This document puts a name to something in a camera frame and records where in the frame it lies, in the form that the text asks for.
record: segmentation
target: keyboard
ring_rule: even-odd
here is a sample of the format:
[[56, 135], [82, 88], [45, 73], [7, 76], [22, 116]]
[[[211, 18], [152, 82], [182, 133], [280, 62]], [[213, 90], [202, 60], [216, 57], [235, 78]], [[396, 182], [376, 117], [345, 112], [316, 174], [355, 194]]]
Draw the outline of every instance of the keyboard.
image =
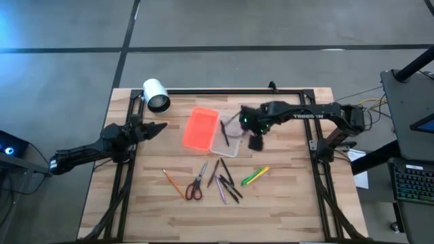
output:
[[395, 199], [434, 205], [434, 165], [411, 161], [390, 163]]

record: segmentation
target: gray concrete floor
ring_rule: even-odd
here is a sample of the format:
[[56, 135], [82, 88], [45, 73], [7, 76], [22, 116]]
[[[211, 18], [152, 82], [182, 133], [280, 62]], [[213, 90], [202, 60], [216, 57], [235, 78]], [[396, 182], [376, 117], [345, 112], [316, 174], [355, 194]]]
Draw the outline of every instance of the gray concrete floor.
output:
[[[133, 2], [1, 1], [0, 48], [121, 47]], [[142, 0], [131, 46], [424, 44], [434, 43], [433, 26], [423, 1]], [[379, 86], [380, 71], [401, 68], [423, 51], [128, 54], [120, 87], [140, 87], [151, 77], [166, 87], [264, 87], [273, 80], [280, 87], [331, 87], [339, 98]], [[46, 157], [93, 142], [118, 61], [117, 53], [0, 54], [0, 129], [31, 141]], [[394, 140], [392, 129], [383, 117], [354, 138], [357, 149]], [[22, 197], [5, 243], [74, 240], [91, 170], [76, 167]], [[386, 174], [376, 170], [377, 177]], [[389, 230], [392, 206], [373, 201], [374, 187], [359, 195], [370, 237], [406, 242]]]

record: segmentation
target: clear plastic container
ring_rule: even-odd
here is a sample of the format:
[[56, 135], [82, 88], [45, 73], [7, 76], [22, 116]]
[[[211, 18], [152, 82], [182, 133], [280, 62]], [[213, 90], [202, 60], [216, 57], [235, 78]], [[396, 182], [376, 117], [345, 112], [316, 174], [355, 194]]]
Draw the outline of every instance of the clear plastic container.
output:
[[229, 146], [227, 146], [226, 140], [224, 139], [219, 121], [210, 149], [213, 153], [227, 157], [236, 157], [238, 155], [239, 142], [241, 141], [243, 130], [239, 124], [238, 116], [228, 123], [229, 119], [232, 117], [233, 115], [220, 114], [220, 120], [225, 124], [224, 128], [228, 136]]

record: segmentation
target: pen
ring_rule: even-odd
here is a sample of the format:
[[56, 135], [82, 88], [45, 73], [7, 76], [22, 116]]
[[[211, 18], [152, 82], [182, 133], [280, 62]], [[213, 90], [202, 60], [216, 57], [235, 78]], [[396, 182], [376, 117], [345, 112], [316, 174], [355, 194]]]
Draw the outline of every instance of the pen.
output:
[[226, 183], [226, 185], [229, 186], [229, 188], [231, 190], [233, 190], [235, 193], [237, 193], [239, 195], [239, 197], [243, 198], [243, 195], [241, 193], [239, 193], [239, 191], [237, 189], [235, 189], [235, 187], [231, 183], [229, 183], [229, 181], [226, 180], [225, 177], [223, 177], [222, 175], [220, 175], [220, 179], [222, 179], [222, 181], [224, 181]]
[[229, 192], [229, 194], [232, 196], [232, 198], [233, 198], [237, 203], [239, 203], [239, 201], [238, 201], [238, 197], [235, 196], [235, 194], [233, 194], [233, 193], [231, 192], [231, 190], [229, 190], [228, 186], [224, 183], [224, 181], [222, 180], [222, 178], [219, 178], [219, 180], [220, 180], [220, 182], [222, 182], [222, 185], [223, 185], [224, 188]]
[[226, 198], [224, 197], [224, 193], [222, 190], [222, 186], [220, 185], [220, 181], [218, 180], [217, 176], [214, 175], [214, 179], [217, 182], [218, 191], [220, 192], [220, 196], [222, 197], [222, 201], [224, 204], [226, 204]]
[[210, 184], [212, 182], [212, 179], [214, 179], [214, 174], [216, 173], [216, 169], [218, 167], [218, 163], [220, 162], [220, 159], [217, 159], [216, 165], [214, 166], [214, 171], [212, 172], [212, 175], [210, 177], [210, 181], [208, 181], [208, 184], [206, 185], [206, 188], [210, 187]]
[[179, 192], [179, 194], [181, 195], [181, 197], [186, 201], [184, 194], [177, 187], [177, 185], [175, 184], [175, 182], [173, 181], [173, 179], [169, 176], [169, 174], [165, 171], [165, 169], [163, 169], [163, 172], [164, 172], [165, 176], [169, 179], [170, 183], [172, 183], [172, 185], [175, 186], [176, 190]]
[[226, 140], [226, 145], [229, 146], [229, 140], [228, 140], [228, 136], [226, 135], [226, 129], [224, 128], [224, 123], [221, 120], [220, 120], [220, 126], [222, 128], [222, 133], [224, 135], [224, 140]]
[[226, 163], [224, 163], [224, 160], [222, 158], [220, 158], [220, 160], [222, 161], [224, 170], [226, 171], [226, 173], [228, 174], [228, 178], [229, 178], [229, 183], [231, 183], [231, 185], [235, 185], [235, 183], [233, 182], [233, 179], [231, 177], [231, 173], [229, 173], [228, 167], [226, 167]]
[[259, 172], [261, 172], [264, 169], [264, 167], [260, 167], [256, 172], [254, 172], [251, 176], [247, 177], [241, 182], [241, 186], [244, 186], [245, 183], [247, 183], [249, 180], [251, 180], [253, 177], [255, 177]]
[[270, 167], [266, 166], [261, 172], [259, 172], [259, 174], [257, 174], [255, 177], [253, 177], [251, 180], [249, 180], [246, 184], [250, 184], [252, 183], [254, 180], [256, 180], [259, 176], [265, 174], [265, 172], [267, 172], [267, 170], [269, 170]]

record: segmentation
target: yellow highlighter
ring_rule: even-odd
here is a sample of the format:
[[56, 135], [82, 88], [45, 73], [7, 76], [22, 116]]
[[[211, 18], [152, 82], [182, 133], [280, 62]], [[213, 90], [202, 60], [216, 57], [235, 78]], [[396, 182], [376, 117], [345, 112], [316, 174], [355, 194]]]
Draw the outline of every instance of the yellow highlighter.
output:
[[267, 172], [267, 170], [269, 170], [270, 167], [266, 166], [261, 172], [259, 172], [259, 174], [257, 174], [255, 177], [253, 177], [251, 180], [249, 180], [246, 184], [250, 184], [252, 183], [254, 180], [256, 180], [259, 176], [265, 174], [265, 172]]

